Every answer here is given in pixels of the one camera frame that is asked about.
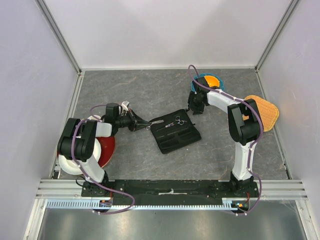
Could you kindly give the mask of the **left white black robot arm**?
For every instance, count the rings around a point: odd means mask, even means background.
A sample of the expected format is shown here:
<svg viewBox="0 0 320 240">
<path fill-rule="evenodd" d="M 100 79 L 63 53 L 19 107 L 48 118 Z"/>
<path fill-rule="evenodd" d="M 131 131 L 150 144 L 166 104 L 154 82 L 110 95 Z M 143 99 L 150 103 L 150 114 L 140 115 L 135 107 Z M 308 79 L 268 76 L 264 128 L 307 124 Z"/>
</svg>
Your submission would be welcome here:
<svg viewBox="0 0 320 240">
<path fill-rule="evenodd" d="M 135 132 L 151 125 L 129 108 L 129 104 L 128 101 L 107 103 L 102 117 L 69 118 L 57 144 L 58 160 L 71 162 L 86 181 L 93 183 L 92 191 L 99 197 L 109 193 L 110 185 L 107 173 L 94 155 L 97 138 L 113 137 L 120 128 Z"/>
</svg>

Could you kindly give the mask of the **red plate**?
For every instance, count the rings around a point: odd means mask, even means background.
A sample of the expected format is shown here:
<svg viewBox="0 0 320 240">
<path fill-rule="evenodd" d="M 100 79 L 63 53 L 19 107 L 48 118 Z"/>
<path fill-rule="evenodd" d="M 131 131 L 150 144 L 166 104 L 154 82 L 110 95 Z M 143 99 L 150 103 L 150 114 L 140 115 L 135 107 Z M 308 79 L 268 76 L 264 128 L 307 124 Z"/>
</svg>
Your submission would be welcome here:
<svg viewBox="0 0 320 240">
<path fill-rule="evenodd" d="M 97 140 L 101 145 L 101 155 L 97 163 L 101 168 L 104 168 L 113 156 L 116 141 L 114 136 L 97 137 Z"/>
</svg>

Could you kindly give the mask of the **pink-tinted scissors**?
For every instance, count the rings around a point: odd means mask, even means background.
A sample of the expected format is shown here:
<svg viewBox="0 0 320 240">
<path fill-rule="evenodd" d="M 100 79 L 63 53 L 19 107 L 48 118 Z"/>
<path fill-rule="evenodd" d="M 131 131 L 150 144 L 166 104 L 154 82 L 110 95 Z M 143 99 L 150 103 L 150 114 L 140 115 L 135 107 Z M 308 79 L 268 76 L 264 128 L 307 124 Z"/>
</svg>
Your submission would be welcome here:
<svg viewBox="0 0 320 240">
<path fill-rule="evenodd" d="M 175 125 L 182 126 L 185 123 L 187 123 L 187 121 L 184 120 L 184 119 L 181 119 L 181 117 L 178 115 L 178 116 L 175 117 L 175 122 L 172 122 L 172 123 L 169 123 L 169 124 L 165 125 L 164 128 L 166 129 L 166 128 L 169 128 L 169 127 L 173 127 Z"/>
</svg>

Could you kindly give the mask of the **right aluminium corner post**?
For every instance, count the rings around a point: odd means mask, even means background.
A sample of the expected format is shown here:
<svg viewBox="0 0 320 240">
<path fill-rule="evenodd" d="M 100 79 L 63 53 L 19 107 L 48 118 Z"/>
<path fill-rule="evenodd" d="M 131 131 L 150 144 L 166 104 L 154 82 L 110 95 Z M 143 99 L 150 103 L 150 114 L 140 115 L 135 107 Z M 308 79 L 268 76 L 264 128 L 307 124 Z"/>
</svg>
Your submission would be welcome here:
<svg viewBox="0 0 320 240">
<path fill-rule="evenodd" d="M 294 11 L 296 10 L 297 6 L 299 5 L 300 0 L 291 0 L 284 11 L 279 23 L 277 24 L 273 34 L 271 35 L 270 40 L 268 41 L 266 47 L 264 48 L 257 64 L 254 67 L 256 73 L 260 71 L 263 64 L 267 60 L 267 57 L 273 50 L 276 42 L 278 41 L 279 37 L 281 36 L 282 32 L 284 31 L 287 23 L 289 22 L 291 16 L 293 15 Z"/>
</svg>

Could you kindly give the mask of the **orange bowl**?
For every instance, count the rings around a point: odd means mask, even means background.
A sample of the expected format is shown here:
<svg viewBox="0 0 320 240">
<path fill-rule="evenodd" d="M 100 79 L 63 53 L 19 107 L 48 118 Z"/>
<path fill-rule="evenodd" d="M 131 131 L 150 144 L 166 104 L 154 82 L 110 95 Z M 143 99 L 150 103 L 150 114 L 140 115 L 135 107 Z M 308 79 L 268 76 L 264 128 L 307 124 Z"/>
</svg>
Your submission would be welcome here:
<svg viewBox="0 0 320 240">
<path fill-rule="evenodd" d="M 206 75 L 204 79 L 210 88 L 220 88 L 221 82 L 216 76 Z"/>
</svg>

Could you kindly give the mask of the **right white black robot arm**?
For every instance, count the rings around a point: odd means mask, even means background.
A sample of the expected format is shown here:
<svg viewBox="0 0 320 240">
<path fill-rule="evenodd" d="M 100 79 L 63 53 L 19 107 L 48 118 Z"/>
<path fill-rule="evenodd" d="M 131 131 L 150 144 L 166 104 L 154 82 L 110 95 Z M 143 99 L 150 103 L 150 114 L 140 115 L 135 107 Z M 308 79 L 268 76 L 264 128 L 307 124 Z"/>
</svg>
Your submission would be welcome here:
<svg viewBox="0 0 320 240">
<path fill-rule="evenodd" d="M 230 174 L 229 191 L 242 196 L 253 182 L 254 150 L 264 127 L 258 105 L 252 98 L 244 100 L 210 85 L 207 76 L 195 77 L 188 97 L 188 109 L 194 115 L 204 112 L 205 106 L 214 106 L 227 113 L 228 130 L 235 142 L 235 161 Z"/>
</svg>

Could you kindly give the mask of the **white plate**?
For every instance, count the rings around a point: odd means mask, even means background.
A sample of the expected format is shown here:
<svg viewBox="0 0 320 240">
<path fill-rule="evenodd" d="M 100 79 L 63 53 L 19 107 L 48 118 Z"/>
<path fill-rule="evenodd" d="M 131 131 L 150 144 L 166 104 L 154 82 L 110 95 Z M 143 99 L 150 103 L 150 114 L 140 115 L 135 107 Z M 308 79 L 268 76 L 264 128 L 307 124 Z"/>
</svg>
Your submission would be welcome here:
<svg viewBox="0 0 320 240">
<path fill-rule="evenodd" d="M 101 151 L 102 151 L 101 144 L 99 143 L 98 139 L 96 138 L 95 142 L 94 142 L 94 149 L 93 149 L 93 156 L 94 156 L 96 162 L 99 161 L 99 158 L 101 156 Z M 59 163 L 61 169 L 64 172 L 66 172 L 67 174 L 74 175 L 74 176 L 82 174 L 82 171 L 74 163 L 74 161 L 66 159 L 66 157 L 63 155 L 58 154 L 58 163 Z"/>
</svg>

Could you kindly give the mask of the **aluminium corner post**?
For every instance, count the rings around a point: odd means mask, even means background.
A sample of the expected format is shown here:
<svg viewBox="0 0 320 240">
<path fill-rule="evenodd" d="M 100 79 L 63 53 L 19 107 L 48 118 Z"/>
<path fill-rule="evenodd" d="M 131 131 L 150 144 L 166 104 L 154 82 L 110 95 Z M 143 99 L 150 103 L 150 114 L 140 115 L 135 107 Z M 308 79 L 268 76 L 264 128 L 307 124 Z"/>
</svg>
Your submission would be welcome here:
<svg viewBox="0 0 320 240">
<path fill-rule="evenodd" d="M 263 64 L 267 60 L 267 57 L 273 50 L 276 42 L 278 41 L 279 37 L 281 36 L 282 32 L 284 31 L 287 23 L 289 22 L 291 16 L 293 15 L 294 11 L 296 10 L 297 6 L 299 5 L 300 0 L 291 0 L 284 11 L 279 23 L 277 24 L 273 34 L 271 35 L 270 40 L 268 41 L 266 47 L 264 48 L 257 64 L 254 67 L 256 73 L 260 71 Z"/>
<path fill-rule="evenodd" d="M 55 21 L 55 18 L 53 16 L 53 14 L 51 13 L 46 1 L 45 0 L 35 0 L 35 3 L 37 4 L 39 10 L 41 11 L 42 15 L 44 16 L 46 22 L 48 23 L 50 29 L 53 32 L 55 38 L 57 39 L 63 52 L 65 53 L 66 57 L 68 58 L 71 66 L 76 71 L 76 73 L 78 75 L 80 75 L 82 73 L 82 69 L 81 69 L 80 65 L 78 64 L 75 56 L 73 55 L 69 45 L 67 44 L 67 41 L 65 40 L 57 22 Z"/>
</svg>

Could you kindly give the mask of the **black zip tool case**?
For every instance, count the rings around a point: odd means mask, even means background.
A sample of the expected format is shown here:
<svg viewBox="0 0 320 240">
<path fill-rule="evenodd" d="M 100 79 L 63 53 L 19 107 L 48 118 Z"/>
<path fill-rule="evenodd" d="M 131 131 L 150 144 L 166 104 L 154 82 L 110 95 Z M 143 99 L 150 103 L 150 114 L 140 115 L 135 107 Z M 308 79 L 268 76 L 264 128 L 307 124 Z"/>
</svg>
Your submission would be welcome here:
<svg viewBox="0 0 320 240">
<path fill-rule="evenodd" d="M 184 125 L 174 125 L 165 128 L 165 125 L 175 122 L 176 116 L 186 120 Z M 185 109 L 179 109 L 172 113 L 152 119 L 150 122 L 164 120 L 163 123 L 151 126 L 151 133 L 162 154 L 168 154 L 202 139 L 200 132 L 189 118 Z"/>
</svg>

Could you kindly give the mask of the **orange woven mat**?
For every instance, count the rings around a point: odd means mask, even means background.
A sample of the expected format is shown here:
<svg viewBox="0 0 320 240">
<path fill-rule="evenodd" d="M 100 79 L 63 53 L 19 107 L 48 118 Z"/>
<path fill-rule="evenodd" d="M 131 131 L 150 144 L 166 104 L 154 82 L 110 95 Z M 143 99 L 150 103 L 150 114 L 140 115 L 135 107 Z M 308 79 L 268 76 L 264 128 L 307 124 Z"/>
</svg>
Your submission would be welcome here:
<svg viewBox="0 0 320 240">
<path fill-rule="evenodd" d="M 263 132 L 272 130 L 280 115 L 278 108 L 271 102 L 256 95 L 248 95 L 244 99 L 246 101 L 253 99 L 256 102 L 263 125 Z"/>
</svg>

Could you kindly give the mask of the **aluminium front rail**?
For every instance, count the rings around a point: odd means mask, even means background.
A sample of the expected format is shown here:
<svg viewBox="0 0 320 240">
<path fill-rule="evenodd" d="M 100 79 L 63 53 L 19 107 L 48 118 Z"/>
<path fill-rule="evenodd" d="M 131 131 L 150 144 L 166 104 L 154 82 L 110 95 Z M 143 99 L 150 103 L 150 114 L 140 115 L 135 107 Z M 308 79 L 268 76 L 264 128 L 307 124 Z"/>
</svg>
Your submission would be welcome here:
<svg viewBox="0 0 320 240">
<path fill-rule="evenodd" d="M 42 179 L 37 199 L 79 199 L 82 188 L 74 179 Z M 301 180 L 263 180 L 262 200 L 306 200 L 307 193 Z"/>
</svg>

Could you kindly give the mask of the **silver scissors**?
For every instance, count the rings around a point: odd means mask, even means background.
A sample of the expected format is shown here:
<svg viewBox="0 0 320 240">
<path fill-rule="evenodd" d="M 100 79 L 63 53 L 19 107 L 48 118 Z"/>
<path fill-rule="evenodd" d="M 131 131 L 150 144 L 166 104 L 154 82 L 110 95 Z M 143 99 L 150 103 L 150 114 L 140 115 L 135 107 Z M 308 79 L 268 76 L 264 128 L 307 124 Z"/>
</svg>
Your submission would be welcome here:
<svg viewBox="0 0 320 240">
<path fill-rule="evenodd" d="M 156 121 L 152 121 L 152 122 L 149 123 L 148 126 L 145 127 L 145 129 L 146 129 L 147 131 L 149 131 L 149 130 L 151 129 L 151 126 L 157 125 L 157 124 L 161 124 L 161 123 L 163 123 L 163 122 L 164 122 L 163 119 L 156 120 Z"/>
</svg>

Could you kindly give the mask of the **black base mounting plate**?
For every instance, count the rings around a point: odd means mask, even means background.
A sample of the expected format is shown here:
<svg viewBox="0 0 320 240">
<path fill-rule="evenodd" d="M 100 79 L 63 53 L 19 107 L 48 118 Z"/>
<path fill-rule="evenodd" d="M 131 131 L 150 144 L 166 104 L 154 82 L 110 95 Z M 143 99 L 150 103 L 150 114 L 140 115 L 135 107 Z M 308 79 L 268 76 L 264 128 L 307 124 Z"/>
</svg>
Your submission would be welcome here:
<svg viewBox="0 0 320 240">
<path fill-rule="evenodd" d="M 236 188 L 234 183 L 219 180 L 138 180 L 117 179 L 107 187 L 130 194 L 135 204 L 218 204 L 223 198 L 256 198 L 258 185 L 251 181 Z"/>
</svg>

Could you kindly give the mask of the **left aluminium corner post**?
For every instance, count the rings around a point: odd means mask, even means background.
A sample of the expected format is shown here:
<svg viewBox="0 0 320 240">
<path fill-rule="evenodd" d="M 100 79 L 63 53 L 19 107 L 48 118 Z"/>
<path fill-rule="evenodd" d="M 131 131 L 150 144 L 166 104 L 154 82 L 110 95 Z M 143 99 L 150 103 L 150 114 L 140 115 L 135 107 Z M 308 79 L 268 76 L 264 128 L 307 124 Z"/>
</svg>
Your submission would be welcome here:
<svg viewBox="0 0 320 240">
<path fill-rule="evenodd" d="M 37 4 L 39 10 L 41 11 L 42 15 L 44 16 L 46 22 L 48 23 L 50 29 L 53 32 L 55 38 L 57 39 L 63 52 L 65 53 L 66 57 L 68 58 L 71 66 L 76 71 L 76 73 L 78 75 L 80 75 L 82 73 L 82 69 L 81 69 L 80 65 L 78 64 L 75 56 L 73 55 L 69 45 L 67 44 L 67 41 L 65 40 L 57 22 L 55 21 L 55 18 L 53 16 L 53 14 L 51 13 L 46 1 L 45 0 L 35 0 L 35 3 Z"/>
</svg>

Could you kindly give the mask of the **pale yellow cup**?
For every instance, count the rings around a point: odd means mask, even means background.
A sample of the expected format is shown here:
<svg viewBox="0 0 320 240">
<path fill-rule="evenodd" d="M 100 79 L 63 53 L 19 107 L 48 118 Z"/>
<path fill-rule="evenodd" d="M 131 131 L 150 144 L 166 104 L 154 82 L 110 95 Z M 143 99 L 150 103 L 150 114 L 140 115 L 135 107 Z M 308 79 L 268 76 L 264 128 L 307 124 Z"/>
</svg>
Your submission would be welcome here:
<svg viewBox="0 0 320 240">
<path fill-rule="evenodd" d="M 99 115 L 91 115 L 87 118 L 88 120 L 93 120 L 93 121 L 98 121 L 98 122 L 101 122 L 102 119 Z"/>
</svg>

